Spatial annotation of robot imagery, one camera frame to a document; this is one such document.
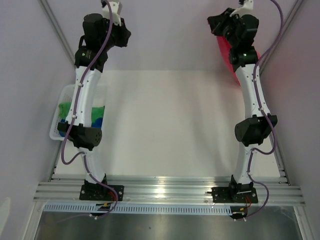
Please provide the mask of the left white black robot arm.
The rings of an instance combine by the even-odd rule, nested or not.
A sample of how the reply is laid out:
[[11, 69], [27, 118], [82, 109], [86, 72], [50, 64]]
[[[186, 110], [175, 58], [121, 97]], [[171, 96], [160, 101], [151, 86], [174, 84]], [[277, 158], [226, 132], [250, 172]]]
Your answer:
[[97, 146], [102, 140], [102, 129], [92, 126], [92, 110], [97, 84], [113, 47], [126, 47], [131, 32], [117, 13], [101, 15], [91, 13], [82, 23], [84, 34], [75, 53], [76, 80], [68, 114], [57, 129], [64, 134], [64, 142], [70, 141], [82, 158], [86, 171], [81, 187], [80, 200], [119, 201], [124, 188], [108, 185], [106, 173], [97, 156]]

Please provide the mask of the green microfiber towel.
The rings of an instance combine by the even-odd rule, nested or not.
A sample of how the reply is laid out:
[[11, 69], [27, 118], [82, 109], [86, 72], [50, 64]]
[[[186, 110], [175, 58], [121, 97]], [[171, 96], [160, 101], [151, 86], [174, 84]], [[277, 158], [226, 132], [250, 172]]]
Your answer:
[[[58, 109], [59, 109], [59, 113], [58, 116], [63, 119], [66, 120], [68, 113], [70, 111], [71, 108], [71, 102], [62, 102], [58, 105]], [[97, 119], [101, 119], [103, 118], [104, 115], [104, 110], [105, 107], [101, 106], [101, 107], [93, 107], [91, 110], [91, 121], [95, 122]]]

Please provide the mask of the pink microfiber towel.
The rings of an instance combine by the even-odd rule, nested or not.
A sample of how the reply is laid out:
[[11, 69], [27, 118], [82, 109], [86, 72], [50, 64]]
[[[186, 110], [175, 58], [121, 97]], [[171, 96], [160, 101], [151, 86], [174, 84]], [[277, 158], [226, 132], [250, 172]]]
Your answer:
[[244, 15], [244, 39], [239, 41], [235, 38], [227, 40], [223, 36], [216, 36], [218, 47], [230, 72], [236, 76], [236, 70], [245, 65], [256, 64], [260, 54], [253, 46], [254, 38], [258, 32], [260, 21], [252, 15]]

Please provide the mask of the blue microfiber towel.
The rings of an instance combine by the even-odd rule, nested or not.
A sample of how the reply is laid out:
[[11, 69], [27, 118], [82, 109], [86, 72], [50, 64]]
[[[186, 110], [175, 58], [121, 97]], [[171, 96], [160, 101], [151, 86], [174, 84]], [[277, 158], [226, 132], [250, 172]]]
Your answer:
[[92, 128], [101, 128], [102, 127], [102, 123], [103, 123], [103, 118], [102, 117], [92, 118], [91, 119], [91, 127]]

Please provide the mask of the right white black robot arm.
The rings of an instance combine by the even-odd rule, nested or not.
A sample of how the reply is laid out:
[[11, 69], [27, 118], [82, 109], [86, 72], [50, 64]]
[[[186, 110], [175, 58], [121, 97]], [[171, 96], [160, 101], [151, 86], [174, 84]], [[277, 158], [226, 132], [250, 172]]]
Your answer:
[[259, 74], [259, 56], [253, 46], [259, 20], [244, 12], [243, 7], [227, 8], [223, 13], [208, 17], [212, 34], [230, 45], [229, 63], [240, 83], [244, 101], [244, 120], [234, 127], [239, 152], [235, 172], [227, 187], [212, 188], [215, 203], [242, 203], [246, 198], [257, 203], [251, 164], [259, 146], [274, 133], [278, 122], [264, 98]]

